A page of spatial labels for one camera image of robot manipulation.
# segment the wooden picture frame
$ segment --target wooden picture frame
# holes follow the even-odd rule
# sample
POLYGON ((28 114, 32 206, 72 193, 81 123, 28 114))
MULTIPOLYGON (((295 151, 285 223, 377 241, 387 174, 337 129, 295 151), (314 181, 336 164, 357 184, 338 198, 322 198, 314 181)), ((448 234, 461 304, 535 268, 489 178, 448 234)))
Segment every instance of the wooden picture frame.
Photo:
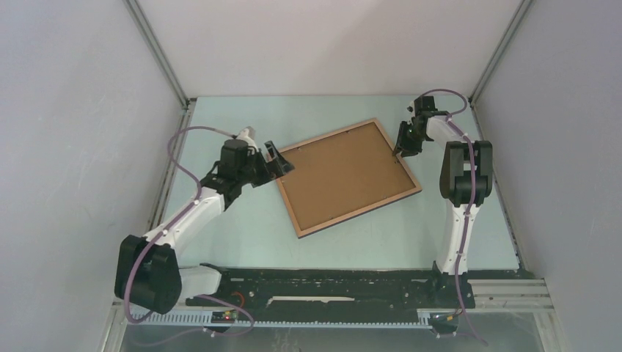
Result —
POLYGON ((277 185, 298 238, 421 192, 393 148, 374 118, 281 149, 296 167, 277 185))

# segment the black linear rail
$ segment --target black linear rail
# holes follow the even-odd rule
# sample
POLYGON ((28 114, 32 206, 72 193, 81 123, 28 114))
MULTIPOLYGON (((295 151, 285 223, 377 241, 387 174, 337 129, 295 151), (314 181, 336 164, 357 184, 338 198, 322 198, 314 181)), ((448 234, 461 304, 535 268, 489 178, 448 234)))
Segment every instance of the black linear rail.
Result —
MULTIPOLYGON (((241 304, 259 321, 319 323, 412 323, 417 309, 455 309, 454 289, 434 295, 432 271, 344 271, 218 268, 223 277, 215 297, 241 304), (279 301, 278 296, 347 297, 351 301, 279 301)), ((533 279, 527 271, 470 271, 469 279, 533 279)), ((467 308, 475 307, 470 285, 462 287, 467 308)), ((213 306, 201 298, 189 306, 213 306)))

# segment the metal frame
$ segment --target metal frame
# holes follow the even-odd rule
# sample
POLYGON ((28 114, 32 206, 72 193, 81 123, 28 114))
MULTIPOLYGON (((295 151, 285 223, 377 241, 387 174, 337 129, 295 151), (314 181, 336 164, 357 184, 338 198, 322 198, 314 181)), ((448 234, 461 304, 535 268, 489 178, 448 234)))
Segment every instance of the metal frame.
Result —
POLYGON ((486 85, 488 84, 488 81, 490 80, 492 76, 492 73, 495 71, 495 69, 497 69, 497 65, 499 64, 499 61, 501 60, 501 58, 503 57, 503 54, 505 54, 508 47, 510 46, 512 39, 514 39, 514 35, 518 31, 522 21, 525 19, 527 12, 529 11, 529 9, 531 8, 531 5, 534 2, 535 0, 522 0, 521 4, 516 9, 514 16, 510 20, 510 23, 508 24, 507 29, 503 33, 503 36, 501 37, 501 40, 499 41, 499 44, 497 45, 497 48, 494 49, 494 53, 492 54, 492 57, 490 58, 488 64, 486 65, 484 72, 482 72, 482 76, 480 77, 480 80, 478 81, 478 83, 475 85, 475 88, 473 89, 473 93, 471 94, 471 97, 470 97, 472 104, 475 105, 477 101, 480 99, 484 88, 486 88, 486 85))
POLYGON ((138 0, 123 0, 123 2, 125 2, 125 5, 128 8, 130 15, 136 23, 136 27, 138 28, 140 34, 142 34, 144 41, 147 43, 149 50, 153 54, 155 62, 158 64, 158 66, 162 70, 162 73, 167 78, 171 89, 173 89, 173 92, 175 92, 175 94, 177 95, 177 98, 182 108, 187 108, 189 103, 188 97, 183 91, 181 84, 179 83, 179 80, 175 75, 175 72, 173 71, 169 60, 167 59, 167 56, 164 54, 164 50, 162 49, 160 42, 156 37, 156 34, 153 32, 153 28, 151 28, 147 17, 144 15, 144 12, 138 0))
MULTIPOLYGON (((189 125, 192 113, 194 111, 195 103, 190 101, 184 93, 175 73, 168 62, 164 51, 161 48, 153 29, 151 28, 147 18, 139 5, 138 0, 124 0, 128 7, 128 11, 136 21, 136 25, 139 31, 142 33, 147 46, 153 53, 154 59, 158 63, 158 66, 162 69, 162 72, 167 77, 167 80, 177 95, 181 106, 186 110, 182 118, 180 119, 179 128, 184 128, 189 125)), ((508 28, 505 30, 502 39, 500 40, 497 49, 493 53, 486 69, 483 71, 479 82, 477 83, 473 93, 471 94, 472 107, 477 103, 482 91, 486 87, 492 73, 495 71, 500 59, 506 52, 511 40, 514 38, 520 23, 524 20, 525 15, 533 0, 523 0, 517 8, 508 28)), ((475 109, 473 110, 475 122, 477 123, 477 114, 475 109)), ((175 145, 175 155, 179 156, 183 149, 184 140, 180 139, 175 145)), ((166 210, 166 204, 169 196, 169 192, 172 186, 172 181, 175 177, 175 170, 171 163, 167 166, 161 182, 160 197, 156 200, 153 206, 153 215, 149 220, 148 228, 154 227, 161 221, 166 210)), ((502 203, 502 209, 505 212, 508 226, 511 230, 511 220, 506 211, 505 203, 501 197, 499 186, 496 184, 497 192, 499 193, 502 203)), ((514 237, 517 255, 519 256, 520 263, 523 263, 523 268, 526 265, 521 257, 520 242, 514 237)), ((542 279, 471 279, 469 283, 472 285, 473 293, 475 296, 475 308, 470 309, 470 312, 479 313, 492 313, 492 312, 507 312, 507 313, 519 313, 527 312, 533 313, 535 322, 538 327, 541 342, 545 352, 565 352, 567 351, 564 343, 563 332, 560 329, 560 324, 555 314, 555 310, 549 296, 549 291, 546 288, 546 283, 542 279)), ((152 325, 187 325, 187 326, 201 326, 209 321, 212 310, 219 310, 218 307, 188 307, 185 304, 178 304, 168 315, 155 315, 147 323, 152 325)), ((419 324, 406 324, 406 325, 386 325, 386 324, 372 324, 366 325, 366 327, 373 328, 399 328, 399 329, 421 329, 429 328, 427 325, 427 317, 433 313, 452 312, 453 309, 418 309, 417 313, 422 317, 419 324)), ((332 328, 348 328, 348 327, 365 327, 357 324, 318 324, 317 327, 329 327, 332 328)), ((310 324, 297 324, 295 322, 258 322, 258 326, 266 327, 311 327, 310 324)), ((103 332, 100 352, 114 351, 118 352, 121 349, 122 340, 127 327, 127 321, 124 316, 122 302, 116 300, 111 307, 108 319, 106 321, 106 328, 103 332)))

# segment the work surface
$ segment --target work surface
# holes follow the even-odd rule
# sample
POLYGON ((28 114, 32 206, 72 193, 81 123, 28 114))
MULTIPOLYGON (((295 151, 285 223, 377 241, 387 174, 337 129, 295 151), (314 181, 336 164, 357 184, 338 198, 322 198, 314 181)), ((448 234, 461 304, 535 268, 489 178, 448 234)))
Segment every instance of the work surface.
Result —
MULTIPOLYGON (((414 96, 356 97, 209 97, 199 98, 191 125, 208 125, 231 133, 251 125, 255 140, 277 147, 376 117, 395 141, 400 121, 414 96)), ((437 96, 436 107, 455 111, 460 98, 437 96)), ((470 136, 478 131, 469 111, 455 116, 470 136)), ((219 159, 224 137, 191 131, 180 157, 199 178, 219 159)), ((180 265, 211 263, 250 268, 430 268, 444 235, 445 199, 439 191, 443 152, 434 142, 406 158, 423 191, 393 204, 298 239, 277 185, 245 186, 242 195, 209 223, 180 256, 180 265)), ((170 216, 196 187, 177 172, 169 195, 170 216)), ((497 192, 493 189, 475 220, 469 247, 471 269, 516 269, 512 246, 497 192)))

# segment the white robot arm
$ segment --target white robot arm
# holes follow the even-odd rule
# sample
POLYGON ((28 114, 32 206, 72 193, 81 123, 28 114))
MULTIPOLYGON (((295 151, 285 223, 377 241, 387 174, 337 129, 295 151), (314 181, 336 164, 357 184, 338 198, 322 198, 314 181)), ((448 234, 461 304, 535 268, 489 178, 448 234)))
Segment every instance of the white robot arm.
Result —
POLYGON ((206 265, 180 269, 177 256, 208 222, 229 208, 240 196, 242 186, 261 186, 293 170, 272 142, 266 143, 266 161, 253 140, 254 134, 252 128, 245 128, 225 141, 220 160, 200 181, 200 192, 169 219, 140 238, 125 238, 114 285, 117 297, 124 298, 129 286, 130 302, 165 314, 179 300, 218 290, 220 271, 206 265))
POLYGON ((435 141, 444 150, 443 167, 439 186, 441 195, 447 201, 447 215, 441 250, 436 256, 434 268, 441 274, 462 275, 467 272, 467 250, 471 231, 480 206, 492 191, 492 145, 487 141, 476 141, 475 153, 475 200, 469 206, 472 180, 469 148, 457 128, 452 128, 445 117, 447 111, 438 111, 433 97, 422 96, 409 107, 411 122, 402 122, 394 154, 413 156, 422 152, 424 141, 435 141), (459 272, 455 272, 455 261, 460 255, 459 272))

